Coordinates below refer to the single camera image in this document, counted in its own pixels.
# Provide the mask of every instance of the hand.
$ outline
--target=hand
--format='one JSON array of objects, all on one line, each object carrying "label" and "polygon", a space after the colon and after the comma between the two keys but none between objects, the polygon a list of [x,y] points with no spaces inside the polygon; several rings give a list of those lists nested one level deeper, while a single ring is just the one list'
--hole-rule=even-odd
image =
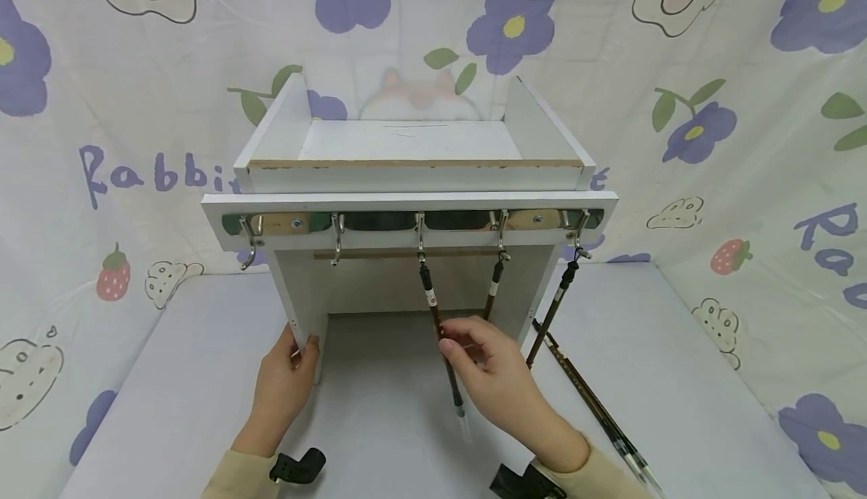
[{"label": "hand", "polygon": [[479,317],[452,318],[443,329],[440,351],[479,412],[549,469],[581,469],[589,456],[587,441],[544,400],[515,341]]},{"label": "hand", "polygon": [[272,457],[286,430],[307,404],[319,360],[319,338],[310,337],[307,346],[292,358],[297,350],[292,329],[286,324],[280,339],[262,358],[253,408],[232,445],[235,452]]}]

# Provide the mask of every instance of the white table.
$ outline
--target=white table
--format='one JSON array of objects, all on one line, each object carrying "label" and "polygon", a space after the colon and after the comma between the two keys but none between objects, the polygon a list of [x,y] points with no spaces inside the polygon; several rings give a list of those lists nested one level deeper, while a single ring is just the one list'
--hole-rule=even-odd
[{"label": "white table", "polygon": [[[198,497],[284,323],[269,275],[184,283],[62,499]],[[583,266],[552,332],[669,498],[828,497],[654,266]],[[475,441],[463,442],[426,315],[334,318],[329,336],[323,383],[281,445],[296,459],[318,447],[327,464],[291,497],[490,498],[500,463],[521,472],[529,462],[474,409]],[[547,349],[533,374],[615,457]]]}]

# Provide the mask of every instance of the fabric backdrop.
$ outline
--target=fabric backdrop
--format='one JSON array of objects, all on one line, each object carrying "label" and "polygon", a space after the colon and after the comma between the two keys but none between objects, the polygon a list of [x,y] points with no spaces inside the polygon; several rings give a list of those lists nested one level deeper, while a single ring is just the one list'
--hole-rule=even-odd
[{"label": "fabric backdrop", "polygon": [[320,118],[527,79],[621,197],[595,259],[654,261],[867,497],[865,38],[867,0],[0,0],[0,494],[56,497],[178,285],[238,272],[199,201],[303,70]]}]

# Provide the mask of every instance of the strawberry print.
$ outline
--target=strawberry print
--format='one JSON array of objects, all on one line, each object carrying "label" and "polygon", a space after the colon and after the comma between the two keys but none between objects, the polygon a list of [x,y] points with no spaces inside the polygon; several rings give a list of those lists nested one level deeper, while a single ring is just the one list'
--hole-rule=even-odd
[{"label": "strawberry print", "polygon": [[100,300],[118,301],[129,288],[129,263],[120,252],[120,244],[114,243],[114,252],[102,261],[102,271],[96,282],[96,295]]},{"label": "strawberry print", "polygon": [[719,275],[729,275],[738,271],[744,265],[745,260],[752,259],[750,243],[744,240],[731,240],[719,248],[718,252],[710,260],[710,269]]}]

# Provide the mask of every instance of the shelf tray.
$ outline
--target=shelf tray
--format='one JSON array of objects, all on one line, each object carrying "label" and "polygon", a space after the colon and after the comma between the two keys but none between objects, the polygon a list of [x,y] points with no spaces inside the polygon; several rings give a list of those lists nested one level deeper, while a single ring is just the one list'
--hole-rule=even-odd
[{"label": "shelf tray", "polygon": [[321,121],[293,75],[235,163],[245,193],[588,190],[594,171],[520,78],[502,121]]}]

